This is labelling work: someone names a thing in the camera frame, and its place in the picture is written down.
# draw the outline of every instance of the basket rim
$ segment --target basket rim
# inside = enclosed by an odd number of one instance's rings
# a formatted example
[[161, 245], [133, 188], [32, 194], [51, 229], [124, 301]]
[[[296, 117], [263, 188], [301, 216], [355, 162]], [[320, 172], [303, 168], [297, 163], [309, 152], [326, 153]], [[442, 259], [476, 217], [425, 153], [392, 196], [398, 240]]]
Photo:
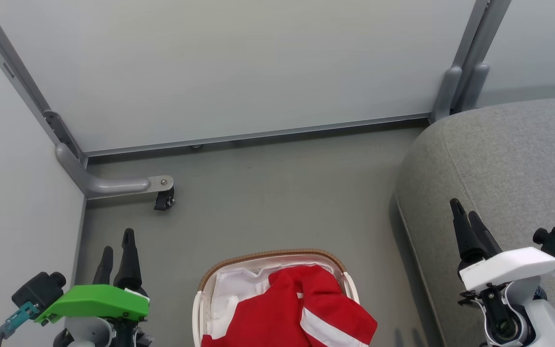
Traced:
[[248, 255], [241, 255], [239, 257], [234, 257], [230, 259], [226, 259], [224, 261], [218, 262], [212, 266], [209, 271], [205, 273], [200, 281], [200, 285], [198, 285], [198, 291], [202, 292], [205, 289], [205, 285], [207, 285], [207, 281], [213, 274], [215, 274], [218, 270], [225, 266], [237, 264], [238, 262], [250, 261], [255, 259], [262, 259], [262, 258], [269, 258], [275, 257], [280, 255], [306, 255], [306, 254], [313, 254], [313, 255], [320, 255], [332, 261], [337, 267], [342, 271], [342, 273], [346, 272], [346, 266], [337, 259], [334, 255], [327, 251], [323, 250], [316, 250], [314, 248], [300, 248], [295, 250], [276, 250], [276, 251], [266, 251], [266, 252], [259, 252], [259, 253], [252, 253]]

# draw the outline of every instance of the red garment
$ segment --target red garment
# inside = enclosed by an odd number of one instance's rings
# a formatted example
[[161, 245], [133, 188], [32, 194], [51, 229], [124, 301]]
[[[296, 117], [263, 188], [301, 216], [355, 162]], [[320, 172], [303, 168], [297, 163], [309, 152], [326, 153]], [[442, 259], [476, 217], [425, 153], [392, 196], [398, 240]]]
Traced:
[[363, 347], [377, 323], [320, 266], [269, 275], [269, 289], [238, 303], [225, 336], [202, 347]]

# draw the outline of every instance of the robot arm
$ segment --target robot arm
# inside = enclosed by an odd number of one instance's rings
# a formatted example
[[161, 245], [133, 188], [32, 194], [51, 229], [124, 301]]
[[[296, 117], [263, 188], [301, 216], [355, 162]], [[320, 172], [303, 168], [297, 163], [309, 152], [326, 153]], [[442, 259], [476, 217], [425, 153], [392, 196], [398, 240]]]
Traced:
[[482, 310], [487, 345], [555, 347], [555, 310], [540, 288], [541, 276], [555, 271], [555, 228], [535, 233], [542, 250], [502, 252], [474, 211], [467, 218], [456, 199], [451, 210], [466, 288], [458, 303]]

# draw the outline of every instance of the white partition panel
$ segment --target white partition panel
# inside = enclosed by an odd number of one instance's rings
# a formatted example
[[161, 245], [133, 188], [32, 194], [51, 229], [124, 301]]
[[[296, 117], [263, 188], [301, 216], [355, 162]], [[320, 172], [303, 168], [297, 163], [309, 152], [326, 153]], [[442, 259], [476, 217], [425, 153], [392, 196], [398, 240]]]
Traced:
[[[84, 196], [55, 147], [0, 68], [0, 325], [11, 296], [40, 271], [72, 281]], [[4, 347], [52, 346], [63, 323], [28, 321]]]
[[555, 97], [555, 0], [512, 0], [484, 61], [478, 107]]
[[0, 0], [83, 151], [430, 112], [474, 0]]

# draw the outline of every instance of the gray ottoman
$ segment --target gray ottoman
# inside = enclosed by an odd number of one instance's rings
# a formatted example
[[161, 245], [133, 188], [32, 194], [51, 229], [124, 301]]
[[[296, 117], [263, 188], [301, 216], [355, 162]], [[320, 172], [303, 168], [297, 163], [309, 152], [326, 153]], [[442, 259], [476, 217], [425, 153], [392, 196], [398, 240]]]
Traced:
[[[449, 200], [477, 211], [503, 250], [536, 246], [534, 231], [555, 226], [555, 99], [434, 123], [410, 148], [396, 197], [445, 345], [477, 347], [482, 314], [457, 304], [464, 286]], [[542, 285], [555, 308], [555, 273]]]

